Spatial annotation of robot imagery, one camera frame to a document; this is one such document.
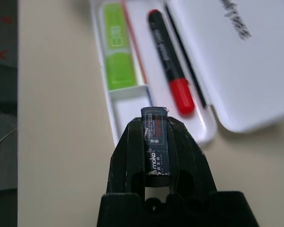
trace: clamp jaw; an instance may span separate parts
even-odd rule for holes
[[[169,174],[147,174],[143,122],[145,116],[128,123],[111,157],[98,227],[258,226],[243,193],[216,190],[204,153],[175,118],[165,118]],[[165,186],[166,203],[145,201],[145,187]]]

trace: white container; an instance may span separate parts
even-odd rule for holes
[[[196,142],[200,146],[204,146],[215,136],[217,131],[217,123],[214,118],[212,109],[209,106],[205,108],[202,106],[202,103],[196,91],[195,84],[193,83],[185,59],[180,50],[175,34],[173,33],[173,30],[171,28],[170,21],[168,20],[166,11],[164,9],[163,0],[121,0],[124,5],[124,9],[127,12],[129,28],[131,28],[131,34],[129,34],[129,37],[132,44],[132,54],[138,86],[108,91],[103,58],[103,48],[101,46],[101,29],[103,27],[101,11],[104,4],[111,2],[112,1],[91,0],[91,12],[96,41],[98,45],[99,61],[102,69],[103,85],[105,88],[107,107],[109,111],[110,123],[115,144],[117,145],[127,123],[134,117],[141,116],[141,108],[153,105],[166,107],[169,110],[169,116],[172,116],[183,122]],[[177,27],[179,27],[181,13],[180,11],[176,11],[177,8],[175,6],[179,2],[181,1],[167,1],[167,3],[171,7],[174,7],[173,10],[171,10],[171,13],[173,14],[173,18]],[[165,23],[173,41],[183,72],[186,79],[189,81],[189,87],[195,103],[195,111],[191,117],[183,117],[178,113],[173,97],[170,93],[169,85],[165,78],[161,61],[157,54],[157,50],[151,36],[151,31],[149,29],[147,20],[148,13],[152,9],[157,9],[163,14],[163,18],[165,19]],[[191,43],[189,42],[189,37],[185,36],[186,33],[181,32],[181,29],[179,30],[179,32],[181,38],[182,36],[184,36],[182,40],[184,45],[191,45]],[[196,77],[200,82],[200,87],[202,88],[203,95],[207,103],[212,104],[212,95],[214,94],[206,90],[206,88],[208,87],[208,84],[213,86],[214,84],[212,83],[212,81],[206,81],[206,79],[209,78],[209,80],[211,80],[214,78],[213,76],[204,78],[204,74],[201,70],[201,65],[196,64],[197,61],[195,61],[194,59],[195,56],[192,56],[190,52],[188,52],[188,54],[194,65]],[[224,84],[225,86],[230,86],[227,81],[225,81]],[[228,97],[229,98],[226,99],[225,102],[232,100],[231,94],[228,94]],[[266,121],[265,123],[256,122],[253,125],[247,125],[247,127],[244,127],[245,120],[248,119],[248,117],[245,116],[242,119],[242,122],[240,122],[240,127],[232,127],[232,125],[227,121],[227,117],[231,117],[231,114],[233,113],[228,114],[227,109],[223,111],[223,104],[221,103],[220,105],[218,105],[218,108],[219,113],[224,114],[224,116],[221,116],[219,114],[219,118],[222,120],[222,124],[231,131],[248,132],[273,122],[272,120]]]

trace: case lid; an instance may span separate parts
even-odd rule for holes
[[[284,117],[284,0],[170,0],[205,97],[225,128]]]

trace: green label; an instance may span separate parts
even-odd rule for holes
[[[126,23],[121,4],[104,6],[108,48],[115,50],[128,47]]]

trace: plastic compartment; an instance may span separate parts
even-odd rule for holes
[[[196,142],[203,146],[215,135],[217,126],[213,113],[209,107],[202,107],[193,81],[184,64],[184,58],[175,42],[175,37],[170,29],[169,21],[165,15],[164,3],[160,0],[126,0],[123,1],[127,11],[128,21],[132,27],[132,35],[129,35],[131,52],[135,65],[137,86],[109,91],[107,87],[104,50],[102,46],[102,34],[104,22],[101,19],[104,4],[120,1],[91,1],[91,14],[98,46],[99,63],[101,66],[102,80],[106,95],[106,103],[109,112],[110,124],[114,143],[117,145],[127,123],[134,117],[141,116],[141,108],[150,106],[163,106],[169,110],[172,116],[185,124]],[[148,27],[147,15],[150,10],[158,9],[165,17],[184,74],[190,83],[191,93],[195,102],[195,112],[191,117],[179,115],[176,105],[169,91],[169,85],[165,78],[160,59],[156,52],[152,36]]]
[[[209,107],[203,108],[202,106],[183,54],[166,15],[164,1],[123,0],[123,4],[127,14],[128,23],[132,29],[133,38],[136,41],[136,51],[139,53],[154,105],[166,107],[169,110],[169,116],[183,122],[197,143],[200,145],[206,144],[216,133],[216,121],[212,110]],[[178,113],[170,93],[169,85],[165,78],[147,20],[148,13],[152,9],[157,9],[163,14],[184,74],[189,81],[191,94],[195,102],[195,112],[191,117],[183,117]]]
[[[141,116],[141,109],[145,106],[150,106],[151,101],[147,92],[148,88],[144,83],[141,69],[137,60],[137,55],[133,47],[133,41],[130,36],[129,40],[131,44],[131,52],[135,68],[137,86],[111,90],[111,91],[108,90],[104,47],[102,43],[102,41],[104,40],[103,39],[104,21],[102,20],[103,6],[108,3],[120,3],[120,1],[117,0],[90,1],[92,21],[95,30],[99,63],[101,67],[101,76],[106,96],[107,109],[108,109],[114,143],[115,145],[117,145],[128,122],[131,121],[134,117]]]

